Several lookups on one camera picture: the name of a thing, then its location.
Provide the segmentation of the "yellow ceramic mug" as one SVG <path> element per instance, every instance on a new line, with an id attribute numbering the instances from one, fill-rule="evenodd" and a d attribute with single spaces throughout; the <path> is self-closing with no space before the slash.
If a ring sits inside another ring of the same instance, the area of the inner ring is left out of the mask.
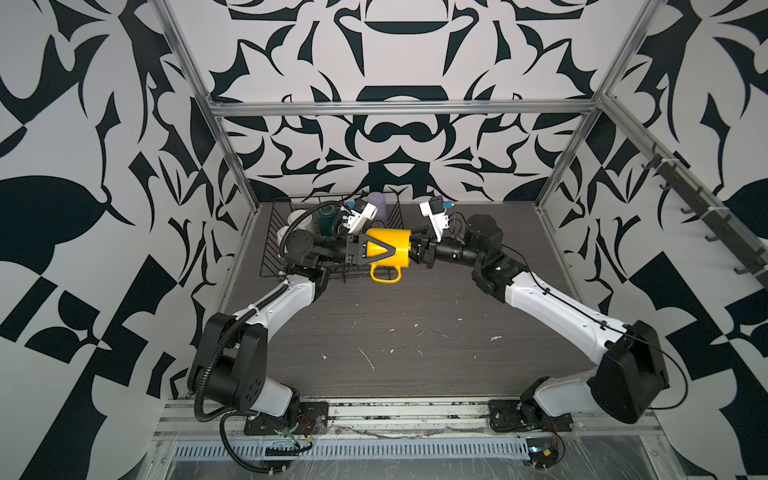
<path id="1" fill-rule="evenodd" d="M 370 277 L 380 284 L 396 284 L 402 279 L 402 270 L 410 265 L 411 232 L 404 229 L 371 228 L 366 232 L 365 259 L 370 261 Z M 379 278 L 378 268 L 391 268 L 393 279 Z"/>

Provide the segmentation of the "green mug white inside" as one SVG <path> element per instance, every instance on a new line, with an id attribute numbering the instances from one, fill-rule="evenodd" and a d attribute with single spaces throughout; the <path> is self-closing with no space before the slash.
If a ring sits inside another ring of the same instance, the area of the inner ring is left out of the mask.
<path id="1" fill-rule="evenodd" d="M 341 214 L 338 205 L 325 205 L 316 212 L 318 232 L 322 236 L 333 236 L 335 223 Z"/>

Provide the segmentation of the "black wire dish rack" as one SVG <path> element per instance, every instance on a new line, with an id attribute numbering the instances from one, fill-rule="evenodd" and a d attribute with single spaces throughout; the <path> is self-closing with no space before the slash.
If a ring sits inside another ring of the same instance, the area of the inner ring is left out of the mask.
<path id="1" fill-rule="evenodd" d="M 370 220 L 366 228 L 395 228 L 404 229 L 401 199 L 405 189 L 386 187 L 383 192 L 385 202 L 385 218 Z M 298 210 L 309 210 L 317 204 L 328 201 L 352 202 L 358 197 L 366 197 L 367 190 L 358 193 L 334 194 L 319 193 L 312 195 L 286 195 L 276 197 L 271 202 L 271 210 L 268 215 L 268 226 L 263 241 L 263 250 L 259 266 L 261 278 L 277 278 L 285 273 L 286 262 L 282 256 L 280 247 L 285 237 L 285 232 L 294 223 L 289 216 Z"/>

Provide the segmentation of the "lilac plastic cup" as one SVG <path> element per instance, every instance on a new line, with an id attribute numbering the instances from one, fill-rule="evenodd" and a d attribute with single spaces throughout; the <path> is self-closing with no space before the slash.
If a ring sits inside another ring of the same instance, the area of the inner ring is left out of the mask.
<path id="1" fill-rule="evenodd" d="M 387 220 L 387 204 L 384 194 L 381 192 L 371 192 L 367 195 L 366 201 L 376 208 L 374 220 L 385 222 Z"/>

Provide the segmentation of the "white mug red inside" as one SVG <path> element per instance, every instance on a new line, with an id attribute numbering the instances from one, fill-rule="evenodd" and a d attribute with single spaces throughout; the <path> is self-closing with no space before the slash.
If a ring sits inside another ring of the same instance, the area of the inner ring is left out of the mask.
<path id="1" fill-rule="evenodd" d="M 287 225 L 293 227 L 295 230 L 305 230 L 310 233 L 316 232 L 314 216 L 307 210 L 295 210 L 291 212 L 287 219 Z"/>

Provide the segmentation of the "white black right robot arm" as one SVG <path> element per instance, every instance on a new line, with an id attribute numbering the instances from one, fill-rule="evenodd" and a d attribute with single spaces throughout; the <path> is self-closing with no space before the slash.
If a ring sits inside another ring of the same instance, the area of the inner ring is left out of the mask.
<path id="1" fill-rule="evenodd" d="M 635 424 L 657 411 L 656 397 L 669 386 L 678 363 L 661 347 L 657 331 L 601 314 L 541 279 L 525 257 L 503 242 L 488 215 L 469 218 L 463 237 L 423 227 L 410 240 L 410 258 L 428 268 L 438 261 L 470 268 L 475 285 L 558 333 L 584 353 L 593 368 L 566 377 L 542 377 L 514 401 L 489 405 L 496 432 L 555 431 L 574 413 L 603 413 Z"/>

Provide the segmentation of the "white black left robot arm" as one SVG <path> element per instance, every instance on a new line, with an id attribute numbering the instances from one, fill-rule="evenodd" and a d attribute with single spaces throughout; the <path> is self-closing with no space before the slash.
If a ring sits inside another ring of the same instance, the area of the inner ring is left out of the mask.
<path id="1" fill-rule="evenodd" d="M 297 390 L 267 375 L 268 347 L 274 334 L 325 291 L 333 270 L 367 266 L 407 268 L 411 233 L 404 229 L 368 228 L 375 205 L 363 200 L 352 206 L 336 201 L 341 212 L 329 236 L 302 227 L 325 208 L 303 211 L 291 222 L 278 244 L 285 276 L 261 299 L 234 314 L 214 314 L 206 323 L 189 371 L 187 387 L 194 395 L 193 412 L 201 423 L 218 421 L 225 451 L 240 467 L 270 474 L 272 468 L 239 456 L 227 438 L 232 417 L 260 417 L 276 433 L 292 435 L 300 415 Z"/>

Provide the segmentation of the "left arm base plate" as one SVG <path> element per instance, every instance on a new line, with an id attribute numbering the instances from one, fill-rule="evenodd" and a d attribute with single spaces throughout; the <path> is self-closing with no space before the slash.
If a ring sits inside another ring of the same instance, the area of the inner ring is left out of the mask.
<path id="1" fill-rule="evenodd" d="M 310 435 L 327 426 L 329 403 L 325 401 L 300 401 L 297 407 L 290 407 L 287 418 L 265 414 L 249 416 L 243 433 L 246 436 L 277 435 L 288 431 L 294 435 Z"/>

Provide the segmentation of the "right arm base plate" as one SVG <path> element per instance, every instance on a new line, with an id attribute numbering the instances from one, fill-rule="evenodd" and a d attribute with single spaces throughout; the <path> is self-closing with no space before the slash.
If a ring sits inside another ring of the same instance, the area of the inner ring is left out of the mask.
<path id="1" fill-rule="evenodd" d="M 571 432 L 570 414 L 549 416 L 533 400 L 490 400 L 489 426 L 497 433 Z"/>

